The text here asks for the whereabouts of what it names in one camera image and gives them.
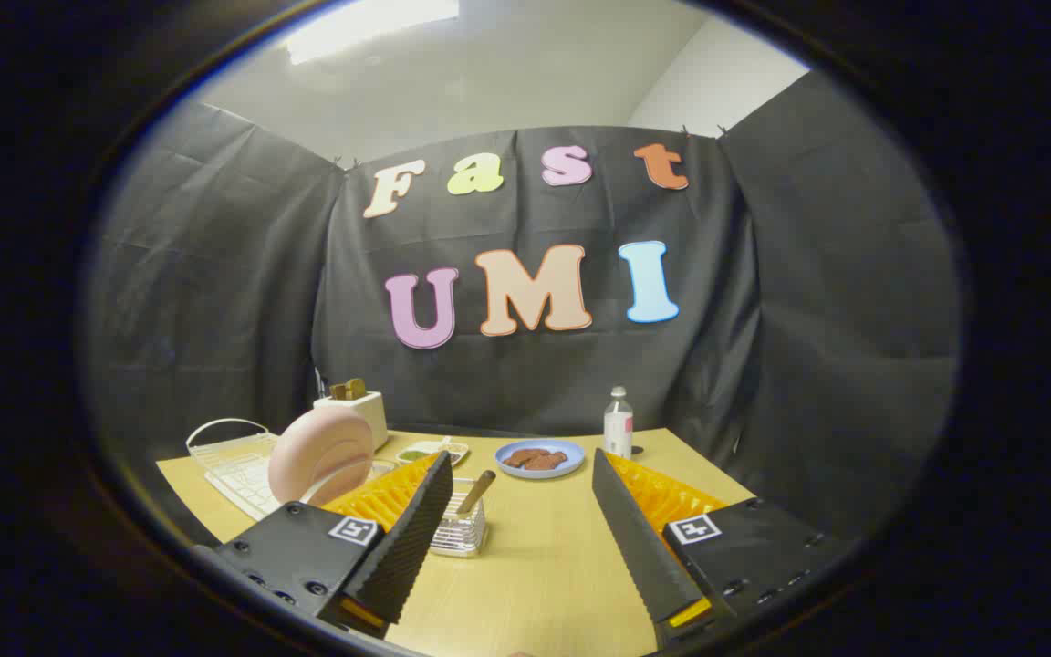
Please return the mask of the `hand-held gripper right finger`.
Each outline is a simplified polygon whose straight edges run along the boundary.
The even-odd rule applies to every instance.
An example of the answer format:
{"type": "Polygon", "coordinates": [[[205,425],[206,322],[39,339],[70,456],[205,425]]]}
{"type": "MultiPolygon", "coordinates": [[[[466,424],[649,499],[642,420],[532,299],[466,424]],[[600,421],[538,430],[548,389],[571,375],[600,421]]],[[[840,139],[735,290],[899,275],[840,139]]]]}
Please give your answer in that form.
{"type": "Polygon", "coordinates": [[[762,496],[722,502],[602,450],[592,490],[660,650],[783,605],[849,549],[762,496]]]}

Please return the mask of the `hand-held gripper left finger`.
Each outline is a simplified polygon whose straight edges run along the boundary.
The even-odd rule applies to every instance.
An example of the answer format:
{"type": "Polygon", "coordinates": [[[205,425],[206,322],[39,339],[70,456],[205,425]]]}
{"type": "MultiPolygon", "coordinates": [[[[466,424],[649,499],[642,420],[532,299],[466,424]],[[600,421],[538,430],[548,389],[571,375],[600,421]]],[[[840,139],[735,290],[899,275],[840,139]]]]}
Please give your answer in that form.
{"type": "Polygon", "coordinates": [[[332,504],[281,504],[234,539],[195,546],[208,569],[263,603],[384,639],[453,495],[446,454],[426,454],[332,504]]]}

